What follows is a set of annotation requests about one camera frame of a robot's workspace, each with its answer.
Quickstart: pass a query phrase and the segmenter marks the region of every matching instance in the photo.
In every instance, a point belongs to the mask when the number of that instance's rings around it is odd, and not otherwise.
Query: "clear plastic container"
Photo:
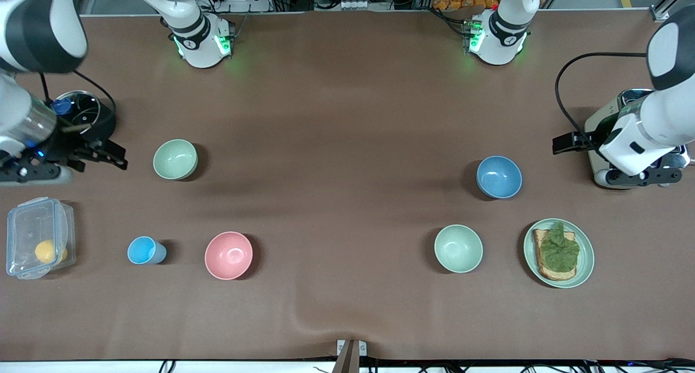
[[[75,263],[72,207],[57,199],[36,198],[7,216],[7,274],[37,279]]]

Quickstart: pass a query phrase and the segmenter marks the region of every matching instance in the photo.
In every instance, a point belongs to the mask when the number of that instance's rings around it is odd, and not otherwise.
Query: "blue cup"
[[[137,237],[128,246],[128,260],[133,264],[157,264],[165,257],[167,249],[151,237]]]

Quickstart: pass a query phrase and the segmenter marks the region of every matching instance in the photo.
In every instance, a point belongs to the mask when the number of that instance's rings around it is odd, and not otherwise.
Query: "sandwich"
[[[542,276],[552,281],[568,281],[577,274],[579,244],[574,232],[566,232],[562,222],[552,229],[534,229],[536,260]]]

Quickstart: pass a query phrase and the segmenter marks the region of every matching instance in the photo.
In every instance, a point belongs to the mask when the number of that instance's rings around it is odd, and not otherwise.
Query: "pink bowl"
[[[205,267],[217,279],[236,279],[249,269],[254,252],[246,236],[237,232],[218,234],[205,250]]]

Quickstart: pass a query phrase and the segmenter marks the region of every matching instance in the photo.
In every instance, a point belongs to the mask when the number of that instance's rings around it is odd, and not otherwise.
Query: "container lid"
[[[7,274],[36,279],[65,259],[67,217],[59,200],[36,198],[7,216]]]

